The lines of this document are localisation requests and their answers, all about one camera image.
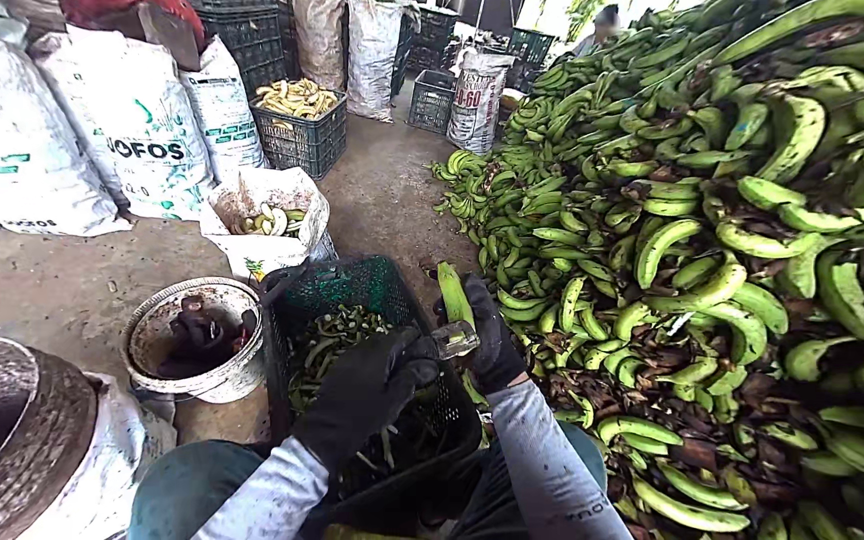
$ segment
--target black glove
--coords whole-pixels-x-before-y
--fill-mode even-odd
[[[472,306],[475,334],[480,341],[472,359],[472,372],[482,391],[491,394],[508,387],[521,375],[525,371],[525,360],[513,345],[509,327],[502,320],[485,281],[474,274],[467,274],[462,288]]]
[[[405,352],[419,337],[413,327],[375,334],[346,350],[318,388],[318,395],[292,428],[330,474],[399,418],[417,386],[439,374],[438,363]]]

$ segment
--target concrete floor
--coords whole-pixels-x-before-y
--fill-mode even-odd
[[[431,314],[438,287],[420,265],[448,259],[472,270],[477,251],[455,233],[450,215],[431,209],[444,186],[426,166],[454,147],[443,135],[406,125],[411,92],[407,80],[393,100],[394,124],[348,117],[347,149],[318,188],[331,206],[328,230],[339,256],[392,258]],[[0,228],[0,336],[126,381],[118,344],[133,310],[176,282],[230,275],[222,251],[194,222],[139,219],[131,231],[96,238]],[[181,443],[254,442],[267,422],[264,387],[233,403],[190,399],[176,406]]]

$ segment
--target arm sleeve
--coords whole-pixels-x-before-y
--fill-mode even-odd
[[[609,498],[530,380],[486,396],[511,488],[535,538],[630,540]]]
[[[289,437],[196,532],[193,540],[287,539],[329,490],[329,471]]]

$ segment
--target black plastic crate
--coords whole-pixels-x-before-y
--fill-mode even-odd
[[[285,55],[279,33],[279,9],[238,13],[199,11],[205,32],[217,35],[239,65],[246,94],[270,81],[286,78]]]
[[[517,56],[528,64],[542,64],[546,61],[549,47],[555,42],[555,35],[535,30],[511,29],[511,39],[507,53]]]
[[[271,272],[259,284],[260,294],[274,287],[287,274],[296,274],[296,269]],[[302,333],[308,321],[338,312],[340,304],[347,307],[361,305],[371,313],[381,313],[390,324],[411,326],[424,335],[429,332],[415,296],[399,268],[389,258],[370,256],[362,260],[311,264],[310,269],[289,286],[271,309],[263,312],[263,321],[269,323],[263,324],[262,332],[273,443],[278,444],[287,435],[294,420],[288,384],[295,371],[289,365],[294,358],[288,338]],[[302,530],[304,537],[319,537],[320,529],[330,523],[347,524],[378,534],[397,533],[391,524],[394,516],[379,513],[377,509],[405,510],[408,500],[418,505],[416,494],[426,492],[424,485],[434,485],[452,463],[478,448],[482,436],[478,414],[448,362],[440,363],[440,375],[434,385],[437,395],[431,406],[420,406],[418,410],[441,437],[438,455],[344,500],[326,495],[306,518]]]
[[[274,8],[278,0],[190,0],[192,9],[212,14],[244,14]]]
[[[459,13],[444,7],[420,5],[421,28],[415,35],[415,44],[441,51],[449,44],[449,38],[455,30],[455,21]]]
[[[415,24],[411,17],[402,15],[402,24],[398,27],[398,46],[395,47],[395,62],[391,69],[391,97],[399,95],[405,83],[405,65],[416,35]]]
[[[412,90],[408,124],[444,135],[449,129],[455,84],[456,78],[450,73],[428,69],[419,73]]]
[[[276,169],[301,167],[321,180],[346,151],[346,94],[333,90],[339,102],[315,120],[251,104],[262,150]]]
[[[299,64],[299,35],[296,31],[296,12],[292,0],[278,3],[278,33],[282,36],[286,77],[290,81],[302,79],[303,69]]]
[[[419,73],[424,69],[438,71],[442,68],[442,57],[442,51],[413,44],[412,50],[409,51],[408,59],[405,62],[405,68],[414,73]]]

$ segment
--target pile of plantains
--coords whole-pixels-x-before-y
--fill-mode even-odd
[[[864,0],[649,11],[432,171],[637,540],[864,538]]]

